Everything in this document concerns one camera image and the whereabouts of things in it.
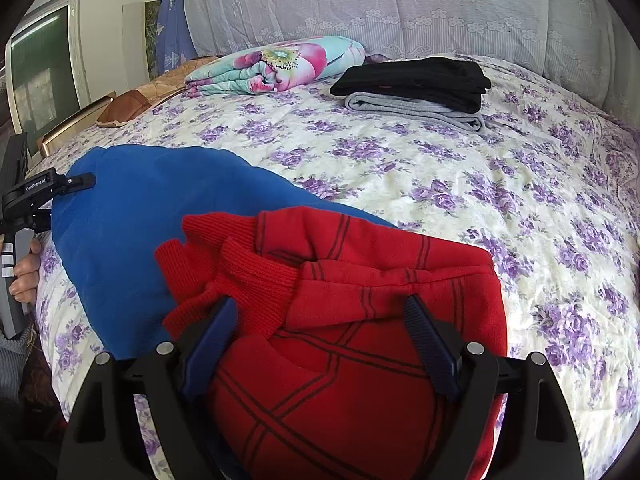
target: red knit sweater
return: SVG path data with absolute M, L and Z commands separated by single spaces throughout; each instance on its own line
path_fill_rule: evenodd
M 434 393 L 402 322 L 420 294 L 465 340 L 506 353 L 500 282 L 479 248 L 295 207 L 257 218 L 185 217 L 156 251 L 178 307 L 174 337 L 220 295 L 237 338 L 208 396 L 254 480 L 409 479 L 454 407 Z M 472 467 L 479 480 L 499 402 Z

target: floral bedspread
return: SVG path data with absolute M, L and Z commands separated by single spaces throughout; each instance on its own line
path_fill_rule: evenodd
M 486 248 L 510 354 L 546 353 L 596 480 L 640 416 L 636 133 L 527 70 L 476 59 L 494 85 L 479 133 L 350 112 L 329 80 L 261 96 L 178 96 L 133 124 L 89 128 L 38 169 L 64 172 L 92 146 L 226 148 L 327 200 Z M 50 235 L 36 311 L 68 415 L 102 346 Z M 148 406 L 136 402 L 152 463 L 168 478 Z

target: human hand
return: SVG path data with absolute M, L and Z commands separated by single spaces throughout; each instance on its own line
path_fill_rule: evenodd
M 42 246 L 37 238 L 31 240 L 31 253 L 27 254 L 14 267 L 15 280 L 9 287 L 9 294 L 21 303 L 36 303 L 36 294 L 40 275 L 40 251 Z

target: window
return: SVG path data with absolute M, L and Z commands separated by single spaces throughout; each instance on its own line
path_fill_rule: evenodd
M 17 134 L 38 140 L 90 102 L 79 41 L 79 0 L 53 0 L 22 20 L 5 49 Z

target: folded black clothing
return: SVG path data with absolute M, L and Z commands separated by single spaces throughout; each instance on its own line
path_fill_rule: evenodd
M 482 94 L 489 88 L 491 81 L 475 61 L 427 57 L 352 66 L 334 83 L 331 94 L 370 92 L 424 99 L 475 114 L 480 110 Z

